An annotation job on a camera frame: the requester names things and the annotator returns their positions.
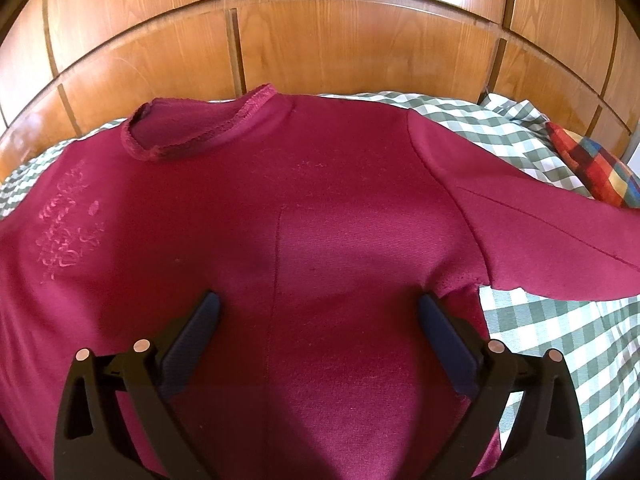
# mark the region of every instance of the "black clamp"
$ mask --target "black clamp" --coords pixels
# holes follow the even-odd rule
[[[58,412],[56,480],[168,480],[146,469],[120,413],[116,391],[129,393],[146,435],[172,480],[218,476],[196,455],[167,400],[186,385],[217,327],[220,302],[208,293],[193,312],[129,351],[96,357],[77,352]],[[498,465],[483,480],[584,480],[582,419],[562,354],[513,354],[485,342],[468,322],[424,295],[418,318],[459,394],[472,399],[463,420],[420,480],[468,480],[498,428],[509,394],[524,392]]]

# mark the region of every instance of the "wooden headboard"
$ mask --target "wooden headboard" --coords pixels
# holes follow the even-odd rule
[[[155,96],[529,99],[620,155],[640,40],[615,0],[29,0],[0,44],[0,179]]]

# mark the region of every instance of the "bed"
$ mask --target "bed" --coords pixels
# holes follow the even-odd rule
[[[3,217],[69,142],[159,95],[224,100],[273,82],[411,107],[584,196],[546,120],[620,156],[640,118],[640,40],[616,0],[29,0],[0,74]],[[512,351],[568,356],[596,478],[640,418],[640,298],[486,288],[481,301]]]

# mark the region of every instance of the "blue gripper pad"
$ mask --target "blue gripper pad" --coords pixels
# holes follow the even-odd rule
[[[418,319],[453,389],[475,399],[478,362],[437,303],[428,294],[418,301]]]
[[[158,385],[158,392],[164,400],[185,389],[218,327],[219,317],[220,298],[210,292],[193,311],[191,318],[162,359],[162,381]]]

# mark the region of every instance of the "metal rivet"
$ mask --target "metal rivet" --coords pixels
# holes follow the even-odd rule
[[[502,352],[504,352],[504,343],[502,341],[498,341],[497,339],[491,339],[487,346],[489,347],[489,350],[491,350],[491,352],[493,352],[494,354],[501,354]]]
[[[78,361],[84,361],[89,357],[89,355],[91,355],[91,352],[89,352],[87,348],[82,348],[81,350],[78,350],[78,352],[76,352],[76,359]]]
[[[151,346],[151,343],[149,342],[149,339],[138,339],[134,345],[133,345],[133,349],[140,353],[140,352],[146,352],[147,350],[149,350]]]
[[[549,359],[555,361],[556,363],[559,363],[562,361],[562,354],[555,348],[552,348],[551,350],[549,350]]]

